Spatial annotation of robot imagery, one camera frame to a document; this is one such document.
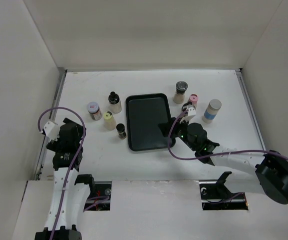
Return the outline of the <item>yellow cap seasoning shaker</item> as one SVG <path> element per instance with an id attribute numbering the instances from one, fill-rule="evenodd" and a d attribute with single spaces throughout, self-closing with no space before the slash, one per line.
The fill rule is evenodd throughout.
<path id="1" fill-rule="evenodd" d="M 112 112 L 107 111 L 103 114 L 104 126 L 107 130 L 112 131 L 116 128 L 116 121 Z"/>

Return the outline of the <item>small brown spice bottle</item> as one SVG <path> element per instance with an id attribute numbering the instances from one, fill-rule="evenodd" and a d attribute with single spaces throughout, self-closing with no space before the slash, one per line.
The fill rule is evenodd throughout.
<path id="1" fill-rule="evenodd" d="M 120 139 L 125 139 L 127 137 L 124 124 L 122 124 L 122 123 L 117 124 L 116 130 L 118 132 L 118 136 Z"/>

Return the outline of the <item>black top grinder bottle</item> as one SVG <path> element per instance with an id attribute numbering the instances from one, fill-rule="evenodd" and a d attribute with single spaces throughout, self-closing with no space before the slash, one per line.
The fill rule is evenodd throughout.
<path id="1" fill-rule="evenodd" d="M 113 113 L 120 113 L 122 111 L 122 106 L 121 106 L 121 101 L 120 97 L 116 92 L 111 92 L 110 95 L 108 96 L 108 101 L 110 104 L 110 110 Z"/>

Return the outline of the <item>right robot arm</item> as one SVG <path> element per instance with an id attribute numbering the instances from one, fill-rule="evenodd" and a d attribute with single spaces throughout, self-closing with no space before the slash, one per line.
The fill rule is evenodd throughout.
<path id="1" fill-rule="evenodd" d="M 208 139 L 199 123 L 189 123 L 182 117 L 158 125 L 168 141 L 179 138 L 195 153 L 194 160 L 215 167 L 227 167 L 211 185 L 216 193 L 212 204 L 223 204 L 244 192 L 265 194 L 273 201 L 288 204 L 288 157 L 270 150 L 232 150 Z M 232 170 L 250 175 L 250 179 L 233 180 Z"/>

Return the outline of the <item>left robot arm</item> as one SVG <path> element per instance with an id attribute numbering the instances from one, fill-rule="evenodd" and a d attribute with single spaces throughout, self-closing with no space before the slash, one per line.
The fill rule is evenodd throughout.
<path id="1" fill-rule="evenodd" d="M 86 201 L 96 194 L 93 176 L 79 173 L 83 126 L 68 118 L 62 126 L 50 120 L 44 125 L 43 133 L 50 138 L 46 148 L 55 153 L 52 160 L 54 185 L 47 220 L 35 239 L 80 240 L 78 219 Z"/>

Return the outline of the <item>small dark cap bottle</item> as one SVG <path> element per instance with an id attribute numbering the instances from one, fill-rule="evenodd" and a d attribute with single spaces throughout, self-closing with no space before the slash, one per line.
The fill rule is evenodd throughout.
<path id="1" fill-rule="evenodd" d="M 186 111 L 189 107 L 190 107 L 190 104 L 187 102 L 187 103 L 185 103 L 185 104 L 182 105 L 181 110 L 184 112 L 184 111 Z"/>

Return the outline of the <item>black rectangular tray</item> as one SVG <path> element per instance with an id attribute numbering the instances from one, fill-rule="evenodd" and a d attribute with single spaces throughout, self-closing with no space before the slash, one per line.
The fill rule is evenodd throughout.
<path id="1" fill-rule="evenodd" d="M 132 95 L 125 101 L 128 145 L 132 151 L 167 148 L 159 124 L 171 120 L 168 98 L 163 93 Z"/>

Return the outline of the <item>pink cap seasoning shaker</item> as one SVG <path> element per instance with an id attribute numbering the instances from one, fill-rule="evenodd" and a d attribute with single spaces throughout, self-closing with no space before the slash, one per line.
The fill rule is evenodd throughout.
<path id="1" fill-rule="evenodd" d="M 196 108 L 198 102 L 198 96 L 196 94 L 191 94 L 188 98 L 188 102 L 191 102 L 194 108 Z"/>

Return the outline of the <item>white cap dark spice jar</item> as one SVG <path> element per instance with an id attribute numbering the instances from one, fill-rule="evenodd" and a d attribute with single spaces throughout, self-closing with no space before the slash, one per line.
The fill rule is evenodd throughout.
<path id="1" fill-rule="evenodd" d="M 89 102 L 87 105 L 87 111 L 94 121 L 98 121 L 102 118 L 101 110 L 97 102 Z"/>

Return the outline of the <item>black cap pepper grinder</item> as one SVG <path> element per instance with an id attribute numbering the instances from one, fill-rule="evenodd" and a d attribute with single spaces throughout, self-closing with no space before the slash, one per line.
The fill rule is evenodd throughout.
<path id="1" fill-rule="evenodd" d="M 173 96 L 173 102 L 176 104 L 182 104 L 185 99 L 185 92 L 188 88 L 188 84 L 185 81 L 179 81 L 176 83 L 176 91 Z"/>

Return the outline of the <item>blue label silver cap jar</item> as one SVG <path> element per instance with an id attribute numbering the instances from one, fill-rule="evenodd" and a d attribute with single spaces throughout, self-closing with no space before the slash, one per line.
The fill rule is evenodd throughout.
<path id="1" fill-rule="evenodd" d="M 205 112 L 204 112 L 204 115 L 202 116 L 202 120 L 205 122 L 205 123 L 211 123 L 214 118 L 216 117 L 218 111 L 221 109 L 222 107 L 222 103 L 220 100 L 218 99 L 212 99 L 210 100 Z"/>

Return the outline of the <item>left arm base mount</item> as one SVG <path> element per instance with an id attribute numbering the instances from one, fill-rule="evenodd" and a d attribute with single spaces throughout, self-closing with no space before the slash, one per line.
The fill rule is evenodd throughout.
<path id="1" fill-rule="evenodd" d="M 109 211 L 112 196 L 111 181 L 97 181 L 94 190 L 86 200 L 85 211 Z"/>

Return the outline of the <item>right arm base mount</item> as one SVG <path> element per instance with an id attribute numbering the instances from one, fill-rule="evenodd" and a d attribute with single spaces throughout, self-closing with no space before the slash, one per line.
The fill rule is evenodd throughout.
<path id="1" fill-rule="evenodd" d="M 226 171 L 217 180 L 199 181 L 204 211 L 248 210 L 245 193 L 232 193 L 224 185 L 231 174 L 231 171 Z"/>

